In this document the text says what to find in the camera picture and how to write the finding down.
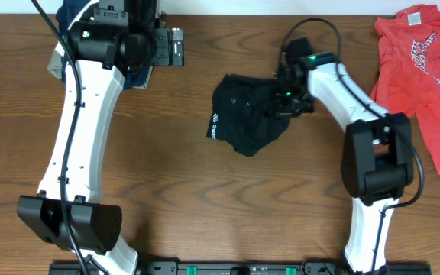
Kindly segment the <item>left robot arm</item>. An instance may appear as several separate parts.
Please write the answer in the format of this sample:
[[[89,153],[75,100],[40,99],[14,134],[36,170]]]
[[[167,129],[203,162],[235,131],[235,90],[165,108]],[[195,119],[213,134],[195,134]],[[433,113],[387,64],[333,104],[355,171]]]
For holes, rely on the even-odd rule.
[[[74,22],[60,39],[70,62],[52,157],[35,196],[18,217],[42,241],[72,251],[76,274],[93,262],[106,274],[134,274],[138,252],[121,236],[122,211],[102,203],[102,163],[115,104],[131,66],[182,66],[184,32]]]

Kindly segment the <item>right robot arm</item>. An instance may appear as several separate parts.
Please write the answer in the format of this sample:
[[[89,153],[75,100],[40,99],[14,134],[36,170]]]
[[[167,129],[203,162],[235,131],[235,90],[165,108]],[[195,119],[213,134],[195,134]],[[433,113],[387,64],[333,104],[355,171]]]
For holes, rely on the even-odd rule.
[[[416,158],[409,119],[390,114],[348,75],[333,53],[282,53],[277,114],[296,117],[320,101],[344,132],[341,178],[352,198],[351,229],[344,257],[352,274],[379,274],[395,209],[413,181]]]

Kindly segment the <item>black hydrogen t-shirt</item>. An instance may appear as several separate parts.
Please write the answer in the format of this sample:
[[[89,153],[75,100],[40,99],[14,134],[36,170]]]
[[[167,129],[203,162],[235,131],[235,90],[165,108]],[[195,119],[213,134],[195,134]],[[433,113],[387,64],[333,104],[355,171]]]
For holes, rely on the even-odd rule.
[[[275,79],[226,74],[212,93],[212,115],[206,137],[226,141],[246,157],[277,140],[288,118],[274,115]]]

